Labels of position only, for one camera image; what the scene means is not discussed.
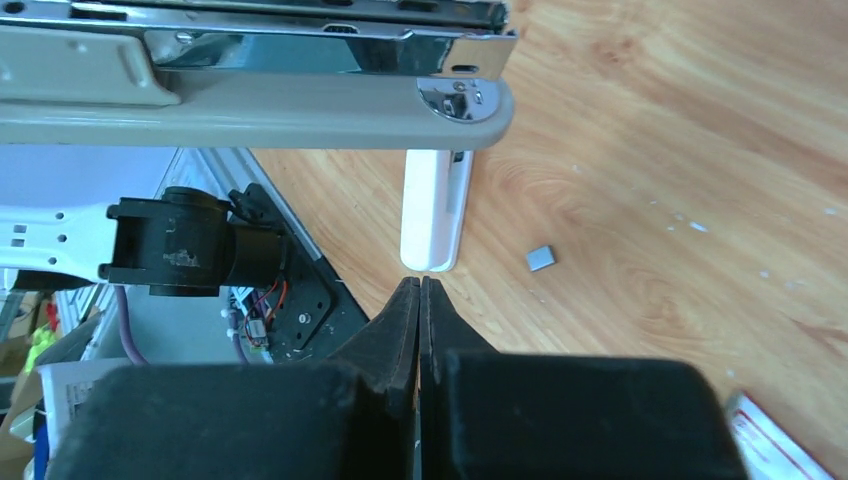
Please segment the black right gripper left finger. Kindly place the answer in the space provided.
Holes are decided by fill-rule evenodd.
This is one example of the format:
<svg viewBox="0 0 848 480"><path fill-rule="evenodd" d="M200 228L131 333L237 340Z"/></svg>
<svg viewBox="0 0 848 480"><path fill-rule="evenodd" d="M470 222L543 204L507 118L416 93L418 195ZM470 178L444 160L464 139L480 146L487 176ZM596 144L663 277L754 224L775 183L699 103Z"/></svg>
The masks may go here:
<svg viewBox="0 0 848 480"><path fill-rule="evenodd" d="M122 366L98 380L50 479L409 479L421 283L329 357Z"/></svg>

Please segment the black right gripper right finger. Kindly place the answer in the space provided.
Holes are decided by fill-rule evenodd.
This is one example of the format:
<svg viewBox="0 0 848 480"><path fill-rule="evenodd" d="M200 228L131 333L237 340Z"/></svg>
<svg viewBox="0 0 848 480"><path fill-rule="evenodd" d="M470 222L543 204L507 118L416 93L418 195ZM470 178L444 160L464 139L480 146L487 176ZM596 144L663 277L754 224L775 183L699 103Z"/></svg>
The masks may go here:
<svg viewBox="0 0 848 480"><path fill-rule="evenodd" d="M496 350L421 284L427 479L744 479L717 396L668 359Z"/></svg>

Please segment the small grey staple strip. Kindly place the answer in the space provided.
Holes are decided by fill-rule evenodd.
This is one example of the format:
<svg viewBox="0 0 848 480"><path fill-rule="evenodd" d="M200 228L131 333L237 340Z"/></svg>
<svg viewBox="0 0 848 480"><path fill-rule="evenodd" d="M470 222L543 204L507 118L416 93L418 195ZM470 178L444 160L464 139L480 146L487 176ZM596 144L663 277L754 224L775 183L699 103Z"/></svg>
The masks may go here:
<svg viewBox="0 0 848 480"><path fill-rule="evenodd" d="M554 265L556 258L553 248L550 245L544 245L528 252L526 254L526 263L532 272Z"/></svg>

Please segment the grey stapler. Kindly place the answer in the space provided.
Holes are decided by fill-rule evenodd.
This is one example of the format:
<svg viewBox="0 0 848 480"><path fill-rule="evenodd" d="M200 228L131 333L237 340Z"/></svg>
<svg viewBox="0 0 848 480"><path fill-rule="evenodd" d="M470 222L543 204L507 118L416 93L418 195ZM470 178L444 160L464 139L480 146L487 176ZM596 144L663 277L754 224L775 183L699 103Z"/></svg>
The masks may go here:
<svg viewBox="0 0 848 480"><path fill-rule="evenodd" d="M5 144L489 147L502 1L5 1Z"/></svg>

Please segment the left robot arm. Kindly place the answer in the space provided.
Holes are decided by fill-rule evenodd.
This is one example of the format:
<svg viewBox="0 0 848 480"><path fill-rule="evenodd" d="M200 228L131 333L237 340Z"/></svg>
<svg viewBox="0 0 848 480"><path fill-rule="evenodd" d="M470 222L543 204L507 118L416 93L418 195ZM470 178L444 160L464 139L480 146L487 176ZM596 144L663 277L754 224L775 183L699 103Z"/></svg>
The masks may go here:
<svg viewBox="0 0 848 480"><path fill-rule="evenodd" d="M171 186L158 199L1 209L4 291L113 284L215 297L223 287L271 285L286 250L278 218L253 190L222 200Z"/></svg>

